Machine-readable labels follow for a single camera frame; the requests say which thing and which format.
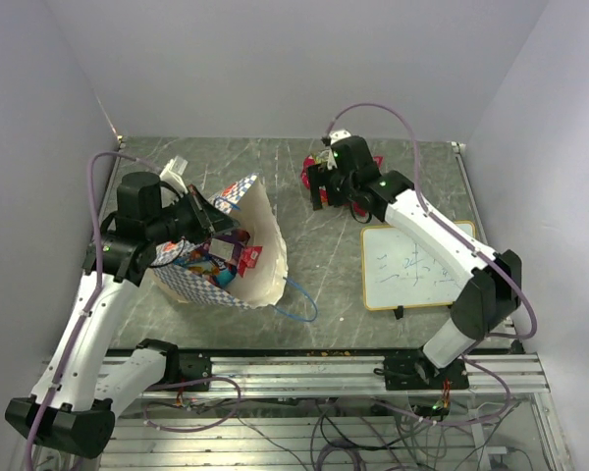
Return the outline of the red white snack bag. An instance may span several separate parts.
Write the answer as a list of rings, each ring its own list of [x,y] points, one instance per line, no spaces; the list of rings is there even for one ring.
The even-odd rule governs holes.
[[[303,169],[301,171],[301,180],[308,190],[307,168],[314,164],[310,155],[304,158]],[[374,202],[373,197],[362,188],[356,186],[354,171],[341,171],[338,167],[334,169],[337,169],[343,178],[341,192],[348,201],[345,206],[349,209],[351,216],[360,224],[369,223],[373,217],[371,213],[371,207]]]

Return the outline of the purple snack packet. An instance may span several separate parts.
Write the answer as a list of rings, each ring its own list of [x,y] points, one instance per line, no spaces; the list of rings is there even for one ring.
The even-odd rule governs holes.
[[[208,253],[225,263],[237,265],[241,251],[247,246],[250,234],[245,230],[234,230],[230,233],[213,237],[209,243]]]

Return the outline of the blue checkered paper bag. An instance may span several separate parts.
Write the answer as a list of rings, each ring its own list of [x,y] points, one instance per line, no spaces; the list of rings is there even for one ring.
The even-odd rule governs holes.
[[[318,317],[309,293],[288,276],[287,246],[260,177],[250,174],[209,201],[239,226],[200,244],[187,240],[157,247],[156,284],[180,302],[255,309],[269,306],[303,323]],[[312,306],[309,316],[278,306],[286,287]]]

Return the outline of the green yellow candy bag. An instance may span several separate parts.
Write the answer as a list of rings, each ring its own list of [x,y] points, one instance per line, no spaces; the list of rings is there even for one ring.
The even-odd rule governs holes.
[[[314,164],[320,164],[329,170],[337,166],[332,150],[325,149],[317,153],[312,153],[310,158]]]

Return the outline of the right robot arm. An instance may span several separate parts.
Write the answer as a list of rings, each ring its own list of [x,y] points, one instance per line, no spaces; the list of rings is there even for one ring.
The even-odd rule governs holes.
[[[322,142],[328,157],[306,169],[313,209],[358,206],[410,236],[461,287],[449,320],[416,351],[411,368],[420,386],[435,388],[451,364],[520,306],[521,260],[453,227],[402,173],[381,172],[363,137],[336,131]]]

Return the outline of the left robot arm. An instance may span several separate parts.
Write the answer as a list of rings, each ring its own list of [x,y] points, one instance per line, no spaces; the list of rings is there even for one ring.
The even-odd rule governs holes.
[[[10,400],[5,418],[27,440],[84,459],[98,457],[117,417],[145,390],[181,377],[176,345],[144,340],[119,370],[98,375],[120,315],[166,242],[200,245],[238,222],[195,186],[173,186],[151,172],[123,176],[117,209],[94,223],[73,312],[30,395]]]

